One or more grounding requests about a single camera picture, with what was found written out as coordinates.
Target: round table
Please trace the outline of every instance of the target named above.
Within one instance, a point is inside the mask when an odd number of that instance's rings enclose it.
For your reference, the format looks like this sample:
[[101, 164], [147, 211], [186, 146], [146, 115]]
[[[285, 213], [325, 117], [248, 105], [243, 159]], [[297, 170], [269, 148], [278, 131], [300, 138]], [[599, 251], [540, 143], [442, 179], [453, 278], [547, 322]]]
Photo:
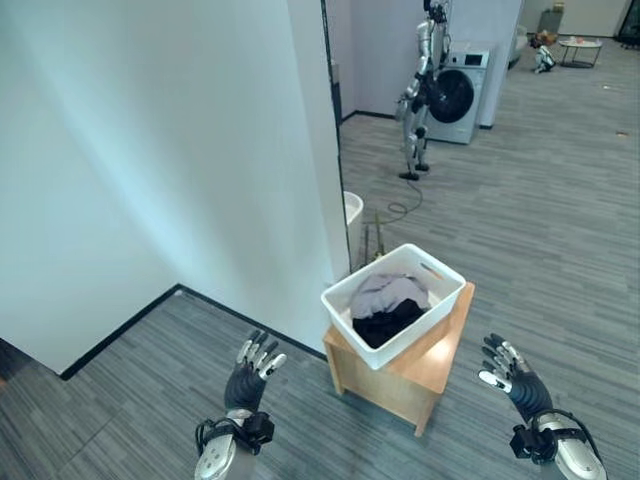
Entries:
[[[572, 40], [561, 40], [558, 42], [560, 45], [564, 47], [564, 55], [562, 56], [562, 61], [560, 65], [563, 67], [571, 67], [571, 68], [593, 68], [598, 60], [598, 56], [600, 55], [600, 49], [602, 48], [602, 42], [590, 42], [590, 41], [582, 41], [576, 42]], [[573, 48], [573, 56], [570, 61], [567, 61], [567, 54]], [[584, 60], [576, 60], [576, 55], [579, 50], [594, 50], [596, 51], [596, 56], [592, 62], [585, 62]]]

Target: robot finger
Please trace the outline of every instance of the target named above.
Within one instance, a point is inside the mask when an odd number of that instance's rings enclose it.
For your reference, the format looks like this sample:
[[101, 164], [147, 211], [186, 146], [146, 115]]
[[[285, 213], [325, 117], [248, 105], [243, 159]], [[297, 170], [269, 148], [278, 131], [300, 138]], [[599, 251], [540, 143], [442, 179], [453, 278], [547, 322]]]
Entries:
[[490, 338], [485, 337], [484, 341], [485, 343], [494, 346], [493, 348], [495, 348], [496, 352], [505, 357], [509, 364], [517, 362], [516, 356], [513, 354], [513, 352], [506, 348], [507, 345], [510, 345], [509, 342], [507, 342], [500, 335], [492, 333]]
[[482, 366], [484, 367], [484, 370], [487, 370], [490, 373], [493, 373], [496, 370], [496, 366], [493, 363], [488, 362], [486, 360], [482, 361]]
[[487, 348], [487, 347], [482, 347], [482, 352], [486, 356], [488, 356], [491, 359], [491, 361], [498, 368], [500, 368], [500, 370], [502, 370], [504, 375], [506, 375], [507, 377], [511, 376], [511, 366], [509, 365], [509, 362], [507, 362], [507, 360], [504, 357], [502, 357], [501, 355], [498, 355], [494, 350], [491, 350], [490, 348]]
[[240, 351], [238, 352], [238, 358], [236, 358], [236, 363], [243, 363], [247, 361], [247, 354], [249, 353], [249, 349], [253, 342], [260, 336], [260, 330], [254, 330], [249, 338], [242, 344], [240, 347]]
[[270, 359], [258, 375], [266, 382], [267, 379], [273, 375], [278, 368], [284, 365], [284, 362], [286, 361], [287, 356], [284, 353], [281, 353], [277, 357]]
[[480, 380], [482, 380], [484, 383], [487, 383], [492, 387], [499, 388], [504, 393], [510, 393], [511, 389], [513, 388], [513, 385], [509, 380], [495, 372], [480, 370], [478, 372], [478, 377], [480, 377]]
[[520, 355], [520, 352], [518, 352], [513, 345], [511, 345], [509, 342], [505, 341], [503, 342], [502, 345], [505, 350], [507, 352], [509, 352], [510, 355], [513, 356], [514, 361], [515, 361], [515, 368], [517, 370], [520, 370], [522, 372], [530, 372], [531, 371], [531, 367], [529, 367], [529, 364], [527, 363], [527, 361], [524, 359], [524, 357], [522, 355]]
[[251, 348], [249, 348], [249, 352], [247, 353], [248, 362], [253, 361], [256, 353], [258, 353], [258, 350], [260, 350], [262, 344], [267, 341], [267, 338], [269, 338], [269, 334], [267, 332], [262, 332], [260, 333], [260, 336], [256, 340], [254, 340], [253, 345], [251, 345]]
[[267, 357], [273, 353], [273, 351], [278, 347], [278, 342], [277, 341], [273, 341], [271, 342], [267, 348], [264, 349], [264, 351], [258, 356], [258, 360], [255, 362], [255, 369], [259, 370], [260, 367], [262, 366], [262, 364], [264, 363], [264, 361], [267, 359]]
[[502, 342], [496, 342], [496, 341], [494, 340], [494, 338], [493, 338], [493, 334], [491, 334], [491, 336], [490, 336], [490, 337], [484, 337], [484, 339], [483, 339], [483, 340], [484, 340], [484, 343], [485, 343], [489, 348], [492, 348], [492, 349], [494, 349], [494, 350], [495, 350], [496, 348], [498, 348], [498, 347], [502, 344]]

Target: wooden cabinet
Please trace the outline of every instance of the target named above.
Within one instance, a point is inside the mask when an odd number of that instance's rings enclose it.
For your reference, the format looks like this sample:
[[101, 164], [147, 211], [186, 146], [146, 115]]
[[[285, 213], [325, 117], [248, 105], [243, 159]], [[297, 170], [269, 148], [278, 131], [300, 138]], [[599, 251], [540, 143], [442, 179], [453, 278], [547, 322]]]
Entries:
[[447, 385], [474, 290], [467, 283], [451, 313], [380, 370], [371, 370], [332, 326], [324, 345], [336, 392], [366, 398], [413, 423], [421, 436]]

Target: black baseboard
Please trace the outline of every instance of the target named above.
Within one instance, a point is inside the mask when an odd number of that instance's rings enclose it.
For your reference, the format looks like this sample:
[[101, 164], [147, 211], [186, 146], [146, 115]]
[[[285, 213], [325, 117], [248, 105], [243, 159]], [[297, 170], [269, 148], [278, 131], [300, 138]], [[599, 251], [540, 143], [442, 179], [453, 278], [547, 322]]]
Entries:
[[375, 118], [386, 118], [388, 120], [395, 120], [394, 115], [389, 115], [387, 113], [378, 113], [378, 112], [368, 112], [366, 110], [356, 110], [358, 115], [364, 115], [365, 117], [375, 117]]
[[395, 120], [395, 116], [389, 115], [387, 113], [378, 113], [378, 112], [368, 112], [366, 110], [354, 110], [349, 115], [342, 119], [342, 123], [349, 120], [354, 115], [364, 115], [365, 117], [375, 117], [375, 118], [386, 118], [387, 120]]
[[89, 350], [87, 353], [85, 353], [82, 357], [80, 357], [78, 360], [76, 360], [69, 368], [67, 368], [64, 372], [62, 372], [60, 374], [60, 378], [62, 380], [64, 380], [65, 382], [67, 380], [69, 380], [76, 373], [78, 373], [80, 370], [82, 370], [82, 368], [85, 365], [87, 365], [91, 360], [93, 360], [95, 357], [97, 357], [100, 354], [100, 352], [102, 352], [105, 348], [107, 348], [115, 340], [117, 340], [118, 337], [120, 337], [123, 333], [125, 333], [127, 330], [129, 330], [131, 327], [133, 327], [136, 323], [138, 323], [140, 320], [142, 320], [146, 315], [151, 313], [151, 311], [154, 308], [156, 308], [158, 305], [160, 305], [162, 302], [167, 300], [169, 297], [174, 295], [179, 290], [182, 290], [185, 293], [188, 293], [189, 295], [202, 300], [203, 302], [206, 302], [206, 303], [208, 303], [210, 305], [213, 305], [214, 307], [219, 308], [220, 310], [224, 310], [225, 312], [233, 315], [234, 317], [237, 317], [240, 320], [243, 320], [243, 321], [247, 322], [249, 325], [252, 325], [252, 326], [254, 326], [256, 328], [259, 328], [261, 330], [265, 330], [269, 334], [271, 334], [272, 336], [274, 336], [276, 338], [279, 338], [280, 340], [285, 341], [287, 343], [290, 343], [291, 345], [293, 345], [293, 346], [299, 348], [300, 350], [303, 350], [303, 351], [313, 355], [314, 357], [320, 358], [320, 359], [322, 359], [324, 361], [327, 360], [327, 356], [324, 355], [323, 353], [320, 353], [317, 350], [314, 350], [313, 348], [307, 347], [306, 345], [298, 342], [297, 340], [294, 340], [293, 338], [287, 337], [286, 335], [283, 335], [282, 333], [277, 332], [277, 331], [273, 330], [272, 328], [269, 328], [266, 325], [263, 325], [262, 323], [253, 320], [252, 318], [249, 318], [249, 317], [247, 317], [245, 315], [242, 315], [241, 313], [238, 313], [238, 312], [230, 309], [229, 307], [226, 307], [226, 306], [222, 305], [221, 303], [216, 302], [215, 300], [207, 297], [206, 295], [203, 295], [203, 294], [201, 294], [199, 292], [196, 292], [195, 290], [193, 290], [193, 289], [191, 289], [189, 287], [186, 287], [186, 286], [178, 283], [178, 284], [174, 285], [173, 287], [171, 287], [169, 290], [167, 290], [165, 293], [160, 295], [158, 298], [156, 298], [153, 302], [151, 302], [149, 305], [144, 307], [138, 313], [136, 313], [133, 317], [131, 317], [125, 323], [120, 325], [117, 329], [115, 329], [113, 332], [111, 332], [108, 337], [106, 337], [104, 340], [102, 340], [100, 343], [98, 343], [95, 347], [93, 347], [91, 350]]
[[169, 290], [164, 292], [162, 295], [156, 298], [153, 302], [151, 302], [149, 305], [144, 307], [142, 310], [136, 313], [133, 317], [131, 317], [129, 320], [127, 320], [118, 328], [116, 328], [113, 332], [111, 332], [107, 338], [102, 340], [95, 347], [93, 347], [91, 350], [85, 353], [82, 357], [76, 360], [69, 368], [67, 368], [64, 372], [60, 374], [60, 378], [64, 381], [69, 380], [76, 373], [78, 373], [87, 363], [89, 363], [91, 360], [97, 357], [101, 351], [103, 351], [111, 343], [113, 343], [114, 340], [116, 340], [120, 335], [122, 335], [124, 332], [126, 332], [131, 327], [133, 327], [136, 323], [142, 320], [146, 315], [148, 315], [151, 312], [151, 310], [156, 308], [158, 305], [164, 302], [167, 298], [171, 297], [175, 292], [180, 290], [180, 288], [181, 288], [180, 285], [176, 284], [173, 287], [171, 287]]
[[351, 112], [351, 113], [350, 113], [349, 115], [347, 115], [346, 117], [342, 117], [342, 122], [341, 122], [341, 123], [346, 122], [346, 121], [347, 121], [347, 120], [349, 120], [351, 117], [353, 117], [354, 115], [357, 115], [357, 114], [358, 114], [358, 111], [357, 111], [357, 110], [354, 110], [353, 112]]
[[239, 318], [240, 320], [244, 320], [245, 322], [247, 322], [249, 325], [259, 328], [260, 330], [264, 330], [267, 333], [269, 333], [270, 335], [279, 338], [280, 340], [290, 343], [291, 345], [293, 345], [294, 347], [299, 348], [300, 350], [307, 352], [311, 355], [313, 355], [314, 357], [320, 358], [321, 360], [327, 361], [327, 356], [323, 353], [318, 352], [317, 350], [314, 350], [311, 347], [307, 347], [306, 345], [304, 345], [303, 343], [298, 342], [297, 340], [294, 340], [291, 337], [288, 337], [276, 330], [273, 330], [272, 328], [267, 327], [266, 325], [257, 322], [256, 320], [254, 320], [253, 318], [249, 318], [245, 315], [242, 315], [241, 313], [236, 312], [235, 310], [222, 305], [221, 303], [216, 302], [215, 300], [213, 300], [212, 298], [207, 297], [206, 295], [203, 295], [200, 292], [197, 292], [185, 285], [179, 285], [179, 289], [183, 290], [185, 293], [191, 295], [192, 297], [195, 297], [199, 300], [202, 300], [205, 303], [208, 303], [209, 305], [213, 305], [216, 308], [219, 308], [220, 310], [223, 310], [227, 313], [229, 313], [230, 315], [233, 315], [234, 317]]

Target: clothes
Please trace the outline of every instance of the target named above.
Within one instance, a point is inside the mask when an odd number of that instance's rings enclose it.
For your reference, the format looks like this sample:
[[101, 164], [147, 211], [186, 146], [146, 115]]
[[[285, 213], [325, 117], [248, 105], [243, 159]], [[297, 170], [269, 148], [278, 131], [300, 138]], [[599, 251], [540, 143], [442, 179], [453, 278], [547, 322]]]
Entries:
[[371, 348], [382, 346], [424, 314], [413, 300], [407, 299], [390, 312], [378, 312], [368, 318], [354, 318], [353, 329]]
[[429, 292], [408, 275], [372, 275], [358, 288], [351, 300], [351, 317], [367, 318], [389, 313], [404, 300], [411, 299], [421, 309], [429, 307]]

